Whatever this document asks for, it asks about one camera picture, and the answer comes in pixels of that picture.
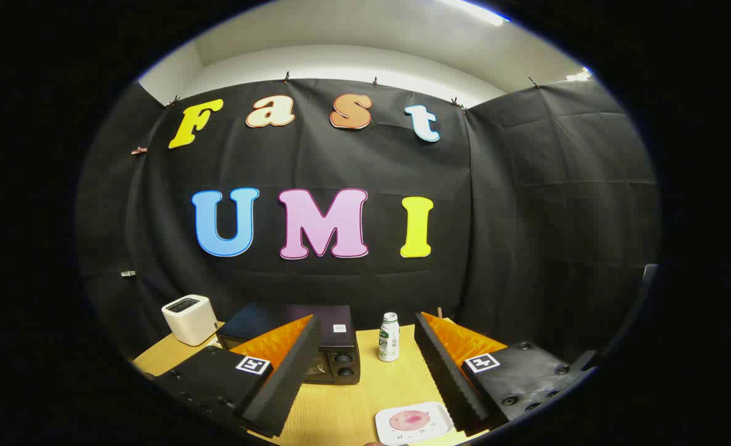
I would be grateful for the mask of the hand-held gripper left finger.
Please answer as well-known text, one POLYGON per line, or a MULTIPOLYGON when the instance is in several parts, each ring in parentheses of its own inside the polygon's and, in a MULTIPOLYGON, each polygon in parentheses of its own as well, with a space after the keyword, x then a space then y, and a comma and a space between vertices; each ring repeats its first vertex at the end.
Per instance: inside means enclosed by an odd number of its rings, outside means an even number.
POLYGON ((151 381, 222 426, 278 437, 318 347, 311 314, 235 348, 207 346, 151 381))

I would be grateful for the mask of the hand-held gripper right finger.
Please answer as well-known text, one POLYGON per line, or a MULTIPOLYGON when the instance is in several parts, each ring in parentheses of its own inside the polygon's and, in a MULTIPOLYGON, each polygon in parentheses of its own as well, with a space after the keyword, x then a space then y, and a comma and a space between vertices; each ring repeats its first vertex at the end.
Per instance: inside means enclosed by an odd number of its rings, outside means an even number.
POLYGON ((533 342, 503 344, 425 312, 416 314, 414 341, 454 428, 469 437, 541 411, 596 368, 594 350, 564 361, 533 342))

